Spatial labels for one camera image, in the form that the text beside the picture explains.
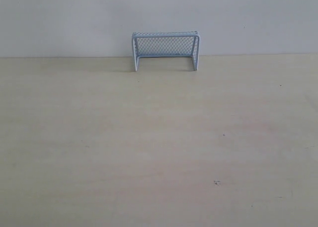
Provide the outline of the white miniature soccer goal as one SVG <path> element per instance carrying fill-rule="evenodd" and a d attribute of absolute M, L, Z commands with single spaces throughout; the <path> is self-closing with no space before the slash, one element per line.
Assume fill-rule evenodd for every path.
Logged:
<path fill-rule="evenodd" d="M 193 69 L 198 70 L 200 35 L 187 32 L 134 32 L 132 57 L 135 71 L 141 58 L 186 57 L 192 59 Z"/>

